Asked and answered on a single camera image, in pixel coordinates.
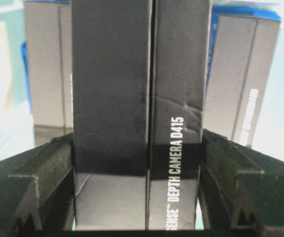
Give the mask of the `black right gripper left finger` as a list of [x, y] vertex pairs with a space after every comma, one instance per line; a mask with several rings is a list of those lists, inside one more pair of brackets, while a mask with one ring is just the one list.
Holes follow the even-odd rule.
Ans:
[[0, 237], [72, 229], [72, 149], [67, 134], [0, 161]]

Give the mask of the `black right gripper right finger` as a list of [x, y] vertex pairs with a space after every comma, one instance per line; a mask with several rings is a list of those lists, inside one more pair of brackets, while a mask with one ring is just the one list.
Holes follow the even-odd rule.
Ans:
[[200, 206], [206, 229], [284, 237], [284, 162], [205, 130]]

